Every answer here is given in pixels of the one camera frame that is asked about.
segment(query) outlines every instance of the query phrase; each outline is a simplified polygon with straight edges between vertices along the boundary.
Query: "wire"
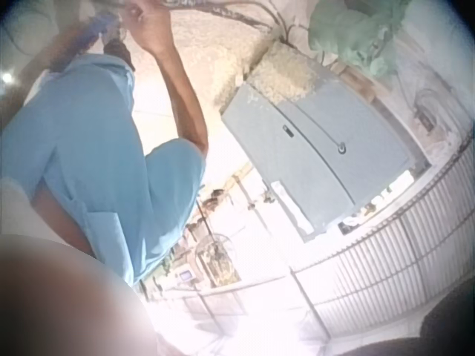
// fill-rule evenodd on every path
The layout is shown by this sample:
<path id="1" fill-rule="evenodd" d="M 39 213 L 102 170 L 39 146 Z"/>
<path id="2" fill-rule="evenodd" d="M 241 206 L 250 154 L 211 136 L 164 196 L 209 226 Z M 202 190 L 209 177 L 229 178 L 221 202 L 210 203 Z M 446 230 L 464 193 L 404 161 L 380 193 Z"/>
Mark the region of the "wire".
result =
<path id="1" fill-rule="evenodd" d="M 210 1 L 207 4 L 212 5 L 212 6 L 218 6 L 218 7 L 219 6 L 228 7 L 228 6 L 232 6 L 232 5 L 255 5 L 255 6 L 260 7 L 262 10 L 266 11 L 272 17 L 272 19 L 274 20 L 274 22 L 277 26 L 281 26 L 281 23 L 279 22 L 278 17 L 268 7 L 266 7 L 266 5 L 262 4 L 259 1 L 241 0 L 241 1 L 227 1 L 225 3 L 215 3 L 215 2 Z"/>
<path id="2" fill-rule="evenodd" d="M 289 41 L 289 37 L 290 37 L 290 32 L 294 29 L 294 28 L 301 28 L 302 30 L 305 30 L 306 32 L 309 32 L 310 29 L 308 27 L 305 27 L 301 24 L 291 24 L 289 26 L 289 28 L 287 28 L 287 32 L 286 32 L 286 38 L 287 38 L 287 41 Z"/>
<path id="3" fill-rule="evenodd" d="M 284 33 L 287 34 L 287 25 L 285 23 L 285 20 L 284 20 L 283 16 L 281 15 L 279 9 L 275 6 L 275 4 L 272 0 L 269 0 L 269 3 L 272 6 L 272 8 L 275 10 L 275 12 L 277 13 L 278 18 L 281 20 L 281 24 L 282 24 L 282 28 L 284 29 Z"/>
<path id="4" fill-rule="evenodd" d="M 269 26 L 268 24 L 264 24 L 263 22 L 256 21 L 254 19 L 251 19 L 243 15 L 242 13 L 236 13 L 235 11 L 226 9 L 225 7 L 200 8 L 200 9 L 197 9 L 197 11 L 209 13 L 213 16 L 222 17 L 224 19 L 238 21 L 238 22 L 247 24 L 248 26 L 251 26 L 253 28 L 267 27 L 271 29 L 271 26 Z"/>

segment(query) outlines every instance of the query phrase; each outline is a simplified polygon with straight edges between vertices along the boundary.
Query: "light blue shirt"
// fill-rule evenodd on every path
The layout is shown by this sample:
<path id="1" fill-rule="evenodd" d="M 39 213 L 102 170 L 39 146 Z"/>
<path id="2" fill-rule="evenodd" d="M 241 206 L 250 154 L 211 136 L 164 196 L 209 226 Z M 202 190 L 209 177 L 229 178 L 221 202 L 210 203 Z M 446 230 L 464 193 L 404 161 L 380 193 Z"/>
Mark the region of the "light blue shirt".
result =
<path id="1" fill-rule="evenodd" d="M 1 175 L 30 199 L 43 179 L 97 258 L 129 284 L 181 238 L 205 167 L 184 139 L 144 155 L 133 87 L 121 59 L 81 56 L 43 84 L 1 137 Z"/>

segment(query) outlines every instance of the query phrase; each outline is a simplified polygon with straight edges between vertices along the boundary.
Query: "elbow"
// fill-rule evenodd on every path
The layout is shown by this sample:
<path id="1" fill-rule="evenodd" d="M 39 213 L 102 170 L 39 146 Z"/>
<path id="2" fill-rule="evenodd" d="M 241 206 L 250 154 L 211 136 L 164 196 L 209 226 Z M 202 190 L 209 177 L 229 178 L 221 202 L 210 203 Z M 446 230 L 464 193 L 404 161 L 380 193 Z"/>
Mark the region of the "elbow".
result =
<path id="1" fill-rule="evenodd" d="M 206 158 L 208 156 L 208 151 L 209 151 L 208 140 L 206 140 L 205 142 L 195 143 L 195 145 L 198 148 L 198 150 L 201 152 L 201 154 Z"/>

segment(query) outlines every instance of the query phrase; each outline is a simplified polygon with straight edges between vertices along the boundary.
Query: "person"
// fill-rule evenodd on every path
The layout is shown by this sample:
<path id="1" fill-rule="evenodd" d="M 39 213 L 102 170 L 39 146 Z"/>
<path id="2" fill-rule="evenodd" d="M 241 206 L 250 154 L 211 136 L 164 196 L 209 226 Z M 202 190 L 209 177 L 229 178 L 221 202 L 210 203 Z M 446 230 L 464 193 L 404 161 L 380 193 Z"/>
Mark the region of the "person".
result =
<path id="1" fill-rule="evenodd" d="M 174 45 L 170 12 L 158 1 L 130 0 L 121 16 L 163 75 L 179 138 L 144 156 L 131 117 L 131 55 L 117 37 L 105 43 L 105 54 L 77 56 L 61 73 L 46 76 L 23 106 L 40 74 L 57 67 L 58 58 L 64 62 L 88 26 L 76 24 L 33 59 L 2 98 L 1 177 L 22 188 L 68 245 L 133 285 L 181 237 L 203 177 L 208 134 Z"/>

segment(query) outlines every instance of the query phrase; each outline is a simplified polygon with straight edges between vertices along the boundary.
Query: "metal grille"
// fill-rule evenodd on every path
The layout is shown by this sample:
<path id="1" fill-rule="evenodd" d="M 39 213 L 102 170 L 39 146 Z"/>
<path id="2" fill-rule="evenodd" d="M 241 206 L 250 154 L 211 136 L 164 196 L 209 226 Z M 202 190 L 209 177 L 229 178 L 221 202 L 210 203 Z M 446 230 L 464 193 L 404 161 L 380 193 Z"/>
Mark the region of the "metal grille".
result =
<path id="1" fill-rule="evenodd" d="M 301 292 L 308 297 L 308 306 L 315 307 L 313 321 L 321 319 L 321 328 L 309 329 L 314 337 L 340 337 L 391 323 L 471 275 L 475 269 L 474 182 L 470 141 L 390 219 L 356 244 L 297 271 Z M 206 310 L 228 331 L 235 326 L 224 318 L 237 320 L 260 310 L 307 315 L 305 311 L 311 308 L 305 300 L 298 298 L 291 277 L 281 277 L 226 292 L 206 292 L 201 297 L 205 308 L 199 306 L 199 310 Z M 189 310 L 192 314 L 197 312 L 193 309 Z"/>

